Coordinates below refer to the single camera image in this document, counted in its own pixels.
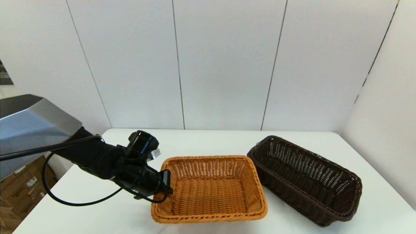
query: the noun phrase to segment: orange wicker basket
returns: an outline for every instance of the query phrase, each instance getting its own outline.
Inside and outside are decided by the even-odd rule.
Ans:
[[[267,214],[263,189],[247,156],[172,157],[163,163],[165,169],[171,171],[173,194],[152,204],[158,223],[244,221]]]

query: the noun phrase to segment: black cable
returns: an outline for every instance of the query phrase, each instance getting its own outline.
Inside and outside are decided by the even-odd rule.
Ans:
[[[73,146],[73,145],[83,143],[83,142],[86,142],[86,141],[89,141],[89,140],[92,140],[92,139],[96,139],[96,138],[97,139],[102,139],[102,137],[100,135],[92,135],[92,136],[89,136],[89,137],[84,137],[84,138],[81,138],[81,139],[72,140],[72,141],[68,141],[68,142],[63,142],[63,143],[59,143],[59,144],[53,144],[53,145],[43,146],[43,147],[34,148],[34,149],[27,149],[27,150],[14,152],[14,153],[9,153],[9,154],[2,154],[2,155],[0,155],[0,161],[20,158],[20,157],[28,156],[28,155],[31,155],[31,154],[43,153],[43,152],[46,152],[46,151],[62,149],[62,148]]]
[[[48,155],[48,157],[46,158],[45,163],[43,164],[43,167],[42,167],[42,183],[43,183],[43,187],[45,187],[46,193],[48,193],[48,194],[49,194],[49,196],[50,196],[52,199],[54,199],[55,201],[57,201],[57,202],[59,202],[59,203],[61,203],[61,204],[64,204],[64,205],[68,205],[68,206],[73,206],[73,207],[83,207],[83,206],[89,206],[89,205],[94,205],[94,204],[97,204],[97,203],[103,202],[103,201],[107,200],[108,198],[110,198],[110,197],[112,197],[112,196],[116,195],[118,192],[120,192],[120,191],[122,190],[122,188],[119,188],[117,191],[115,191],[114,193],[110,194],[109,196],[107,196],[107,197],[105,197],[105,198],[103,198],[103,199],[96,200],[96,201],[94,201],[94,202],[86,202],[86,203],[72,203],[72,202],[67,202],[67,201],[64,201],[64,200],[61,200],[61,199],[57,198],[57,197],[56,197],[56,196],[52,193],[52,191],[51,191],[51,190],[50,190],[50,188],[48,187],[48,184],[46,183],[46,166],[47,166],[47,164],[48,164],[49,159],[51,159],[51,157],[52,157],[53,155],[54,155],[54,153],[50,153],[50,154]]]

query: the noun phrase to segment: white wall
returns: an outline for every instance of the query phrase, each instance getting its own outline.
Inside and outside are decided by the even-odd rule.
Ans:
[[[93,133],[339,132],[395,5],[6,0],[0,58],[20,93],[46,97]]]
[[[289,0],[263,130],[339,133],[396,4]]]
[[[183,129],[171,0],[68,0],[112,127]]]
[[[400,0],[341,136],[416,209],[415,22],[416,1]]]
[[[0,5],[0,59],[18,92],[47,98],[92,133],[111,128],[66,2]]]
[[[18,95],[19,92],[14,85],[0,85],[0,99]]]
[[[285,3],[174,1],[186,129],[261,129]]]

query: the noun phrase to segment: wicker basket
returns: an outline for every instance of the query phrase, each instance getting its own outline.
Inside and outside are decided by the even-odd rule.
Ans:
[[[267,213],[256,168],[247,156],[173,157],[163,163],[165,169],[171,171],[173,194],[152,204],[158,223],[255,220]]]
[[[361,179],[334,162],[276,136],[259,142],[248,157],[264,186],[322,227],[357,211]]]

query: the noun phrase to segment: panel seam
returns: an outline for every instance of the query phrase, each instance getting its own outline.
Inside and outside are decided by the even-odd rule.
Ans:
[[[178,59],[178,75],[179,75],[179,90],[181,92],[181,105],[182,105],[182,120],[183,129],[185,130],[185,114],[183,112],[183,98],[182,98],[182,84],[181,84],[181,70],[179,68],[179,51],[178,51],[178,37],[176,36],[176,21],[175,21],[175,7],[172,0],[172,12],[173,12],[173,27],[175,29],[175,43],[176,43],[176,58]]]
[[[100,90],[98,89],[97,82],[95,82],[94,75],[92,74],[92,70],[91,70],[91,67],[90,67],[89,62],[88,62],[88,59],[87,59],[87,55],[85,54],[85,51],[84,51],[84,47],[82,46],[82,42],[81,42],[81,39],[79,37],[77,27],[75,26],[75,21],[74,21],[74,18],[72,17],[72,12],[71,12],[71,9],[69,7],[68,0],[65,0],[65,2],[67,3],[67,7],[68,7],[68,10],[69,10],[69,15],[71,16],[72,24],[74,25],[75,32],[77,33],[77,37],[78,37],[79,44],[81,45],[82,53],[84,54],[85,61],[87,62],[88,69],[89,69],[89,73],[91,74],[92,80],[94,81],[95,88],[97,89],[98,96],[100,97],[101,104],[103,105],[104,112],[105,112],[105,114],[107,116],[107,119],[108,119],[108,122],[110,124],[110,127],[113,128],[113,125],[111,124],[111,120],[110,120],[110,118],[108,116],[108,113],[107,113],[107,109],[105,108],[103,99],[101,97]]]
[[[271,76],[271,78],[270,78],[269,91],[267,92],[266,105],[265,105],[265,107],[264,107],[263,120],[262,120],[262,122],[261,122],[261,128],[260,128],[260,131],[263,131],[263,124],[264,124],[264,118],[265,118],[265,116],[266,116],[267,102],[269,101],[270,88],[271,88],[271,86],[272,86],[272,80],[273,80],[273,73],[275,72],[276,59],[277,59],[277,52],[279,51],[280,38],[282,37],[283,23],[285,22],[285,15],[286,15],[287,1],[288,1],[288,0],[286,0],[286,4],[285,4],[285,11],[283,12],[282,25],[280,26],[280,33],[279,33],[279,40],[277,41],[277,48],[276,48],[275,62],[273,63],[272,76]]]

